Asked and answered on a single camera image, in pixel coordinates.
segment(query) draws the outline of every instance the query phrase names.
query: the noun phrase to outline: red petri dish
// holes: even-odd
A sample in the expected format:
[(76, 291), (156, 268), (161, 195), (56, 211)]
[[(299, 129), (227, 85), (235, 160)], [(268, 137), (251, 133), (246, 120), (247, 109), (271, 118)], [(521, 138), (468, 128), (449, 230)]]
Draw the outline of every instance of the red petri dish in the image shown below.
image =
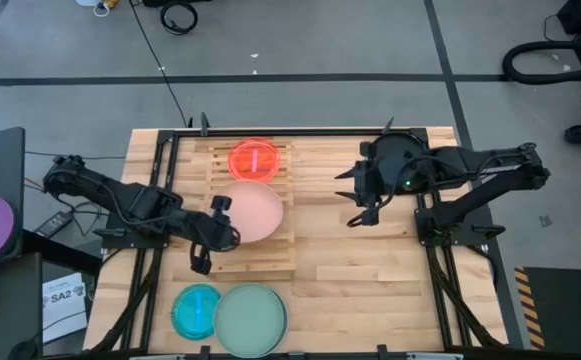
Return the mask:
[(228, 156), (228, 170), (237, 180), (252, 180), (267, 183), (279, 171), (281, 156), (279, 149), (264, 138), (246, 138)]

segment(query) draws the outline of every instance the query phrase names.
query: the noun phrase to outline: yellow black striped tape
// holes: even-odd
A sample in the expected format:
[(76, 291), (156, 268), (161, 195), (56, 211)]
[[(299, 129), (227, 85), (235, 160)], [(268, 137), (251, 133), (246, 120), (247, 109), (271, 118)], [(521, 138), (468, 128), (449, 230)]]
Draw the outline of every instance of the yellow black striped tape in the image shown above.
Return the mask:
[(537, 314), (534, 299), (532, 298), (532, 288), (530, 288), (528, 275), (522, 267), (517, 267), (514, 269), (514, 277), (517, 280), (517, 287), (519, 288), (519, 299), (521, 300), (521, 306), (523, 308), (523, 316), (526, 319), (530, 344), (533, 349), (542, 350), (545, 347), (545, 342), (543, 341), (543, 335), (541, 335), (539, 315)]

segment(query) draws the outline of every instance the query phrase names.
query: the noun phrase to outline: light green plate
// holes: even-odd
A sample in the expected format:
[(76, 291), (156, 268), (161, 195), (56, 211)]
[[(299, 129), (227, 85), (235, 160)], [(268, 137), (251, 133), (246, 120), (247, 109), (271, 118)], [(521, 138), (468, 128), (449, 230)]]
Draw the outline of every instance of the light green plate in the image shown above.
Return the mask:
[(261, 284), (246, 283), (228, 291), (217, 304), (214, 332), (230, 354), (258, 358), (273, 352), (285, 338), (288, 314), (281, 297)]

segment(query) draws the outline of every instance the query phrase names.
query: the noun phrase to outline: concrete floor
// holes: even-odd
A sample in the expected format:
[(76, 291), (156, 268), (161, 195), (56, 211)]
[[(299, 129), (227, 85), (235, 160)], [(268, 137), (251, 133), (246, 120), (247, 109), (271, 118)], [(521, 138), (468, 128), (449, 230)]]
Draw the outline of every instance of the concrete floor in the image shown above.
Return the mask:
[[(160, 76), (125, 1), (102, 19), (72, 0), (0, 1), (7, 3), (0, 12), (0, 79), (14, 79), (16, 85), (17, 79), (79, 83), (84, 77)], [(564, 2), (375, 0), (359, 6), (352, 0), (215, 0), (195, 4), (199, 25), (185, 37), (164, 32), (156, 10), (137, 10), (170, 76), (252, 75), (255, 70), (259, 75), (439, 75), (427, 82), (173, 85), (186, 115), (204, 111), (215, 127), (383, 125), (394, 116), (395, 125), (460, 129), (464, 120), (453, 115), (425, 5), (436, 9), (452, 72), (495, 75), (509, 48), (543, 40), (543, 19)], [(548, 30), (553, 38), (567, 38), (556, 21)], [(528, 55), (517, 63), (528, 72), (578, 68), (568, 52)], [(562, 140), (565, 128), (581, 124), (581, 83), (456, 86), (475, 149), (533, 141), (553, 173), (540, 191), (507, 194), (491, 204), (495, 223), (508, 228), (499, 238), (508, 277), (519, 265), (581, 268), (581, 147)], [(124, 155), (131, 129), (181, 125), (162, 84), (0, 86), (0, 129), (23, 126), (32, 151)], [(27, 156), (26, 176), (40, 180), (50, 163), (48, 157)], [(88, 166), (118, 177), (122, 161), (89, 161)], [(28, 229), (59, 209), (47, 195), (26, 189)], [(552, 225), (542, 227), (540, 216), (549, 216)], [(83, 222), (88, 221), (84, 215)], [(55, 240), (96, 245), (96, 236), (83, 239), (73, 226)], [(47, 277), (57, 274), (49, 270)], [(516, 288), (511, 277), (507, 281)], [(521, 319), (518, 304), (515, 310)], [(77, 351), (79, 336), (47, 346), (46, 353)]]

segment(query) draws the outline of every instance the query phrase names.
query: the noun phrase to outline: pink bowl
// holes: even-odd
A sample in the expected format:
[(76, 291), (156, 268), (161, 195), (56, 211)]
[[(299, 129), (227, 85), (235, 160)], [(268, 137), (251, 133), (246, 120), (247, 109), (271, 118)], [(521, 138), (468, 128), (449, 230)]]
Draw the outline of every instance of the pink bowl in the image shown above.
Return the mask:
[(241, 233), (241, 243), (267, 238), (283, 219), (281, 199), (269, 186), (255, 181), (235, 181), (217, 192), (232, 198), (230, 222)]

